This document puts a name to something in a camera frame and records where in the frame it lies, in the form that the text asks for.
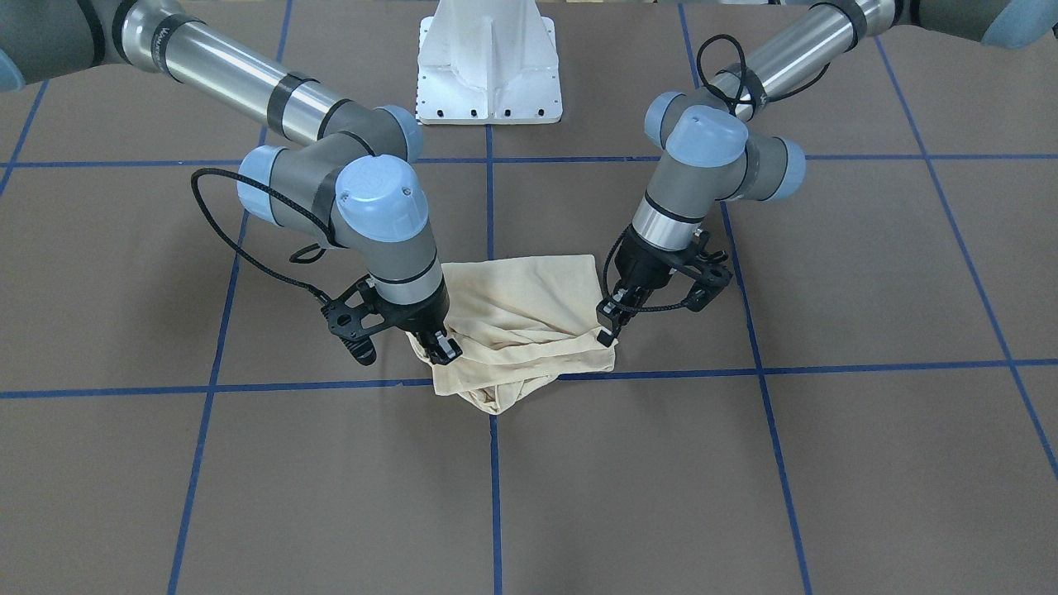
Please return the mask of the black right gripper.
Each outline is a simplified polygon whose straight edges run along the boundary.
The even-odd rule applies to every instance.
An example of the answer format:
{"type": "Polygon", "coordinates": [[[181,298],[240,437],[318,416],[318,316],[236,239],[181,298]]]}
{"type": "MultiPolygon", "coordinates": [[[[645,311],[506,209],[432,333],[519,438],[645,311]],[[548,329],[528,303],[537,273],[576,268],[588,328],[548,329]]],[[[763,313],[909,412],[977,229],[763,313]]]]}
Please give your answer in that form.
{"type": "Polygon", "coordinates": [[[462,349],[446,335],[446,312],[450,299],[446,298],[446,282],[441,281],[437,289],[419,302],[399,304],[388,298],[380,298],[380,313],[394,327],[413,335],[420,346],[426,348],[428,362],[449,365],[462,355],[462,349]]]}

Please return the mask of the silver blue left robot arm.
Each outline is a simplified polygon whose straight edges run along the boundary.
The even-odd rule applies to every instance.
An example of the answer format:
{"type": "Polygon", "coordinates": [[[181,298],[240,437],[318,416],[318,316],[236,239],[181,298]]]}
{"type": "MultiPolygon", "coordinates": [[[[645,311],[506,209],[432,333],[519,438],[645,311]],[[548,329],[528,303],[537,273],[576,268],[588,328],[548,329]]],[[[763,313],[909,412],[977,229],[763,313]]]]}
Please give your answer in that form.
{"type": "Polygon", "coordinates": [[[603,265],[598,343],[610,346],[649,298],[676,274],[692,285],[677,308],[699,312],[729,285],[728,255],[707,248],[703,219],[722,201],[776,201],[804,181],[806,158],[792,140],[758,136],[749,121],[808,90],[839,55],[900,24],[1020,49],[1056,28],[1054,1],[816,1],[767,44],[707,76],[691,93],[651,102],[645,133],[662,151],[639,206],[603,265]]]}

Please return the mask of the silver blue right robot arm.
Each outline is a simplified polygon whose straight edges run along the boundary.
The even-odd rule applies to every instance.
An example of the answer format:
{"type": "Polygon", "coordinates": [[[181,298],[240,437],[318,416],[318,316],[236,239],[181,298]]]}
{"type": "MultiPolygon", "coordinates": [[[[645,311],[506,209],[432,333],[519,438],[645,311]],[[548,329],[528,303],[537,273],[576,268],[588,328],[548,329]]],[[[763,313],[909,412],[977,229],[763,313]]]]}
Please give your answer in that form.
{"type": "Polygon", "coordinates": [[[247,212],[313,238],[313,249],[350,250],[366,274],[330,298],[272,271],[320,302],[329,331],[360,364],[375,361],[373,335],[411,335],[428,362],[446,365],[461,349],[446,333],[445,275],[426,194],[413,172],[422,150],[415,118],[396,106],[368,109],[325,84],[239,44],[177,1],[4,1],[2,90],[60,78],[106,64],[128,64],[197,89],[282,136],[251,150],[236,172],[204,167],[236,182],[247,212]]]}

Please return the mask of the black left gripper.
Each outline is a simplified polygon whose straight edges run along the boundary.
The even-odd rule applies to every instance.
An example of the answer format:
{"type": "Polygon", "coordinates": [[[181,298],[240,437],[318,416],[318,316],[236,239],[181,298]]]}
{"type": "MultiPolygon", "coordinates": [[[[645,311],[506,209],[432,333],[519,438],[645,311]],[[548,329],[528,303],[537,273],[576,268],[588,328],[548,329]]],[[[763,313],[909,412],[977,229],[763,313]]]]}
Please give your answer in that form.
{"type": "Polygon", "coordinates": [[[674,271],[691,260],[691,247],[665,251],[639,237],[632,226],[625,227],[613,245],[603,266],[603,302],[597,305],[601,331],[598,343],[613,346],[625,319],[640,312],[665,312],[688,307],[690,298],[676,304],[647,307],[651,294],[670,281],[674,271]]]}

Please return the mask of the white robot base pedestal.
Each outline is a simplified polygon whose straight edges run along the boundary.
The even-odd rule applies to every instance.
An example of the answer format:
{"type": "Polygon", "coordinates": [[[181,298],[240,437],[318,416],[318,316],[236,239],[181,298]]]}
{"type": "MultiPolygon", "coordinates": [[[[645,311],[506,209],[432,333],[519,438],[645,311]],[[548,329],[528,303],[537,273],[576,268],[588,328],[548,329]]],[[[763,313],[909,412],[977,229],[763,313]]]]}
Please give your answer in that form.
{"type": "Polygon", "coordinates": [[[534,1],[441,1],[418,34],[424,125],[545,125],[563,116],[555,23],[534,1]]]}

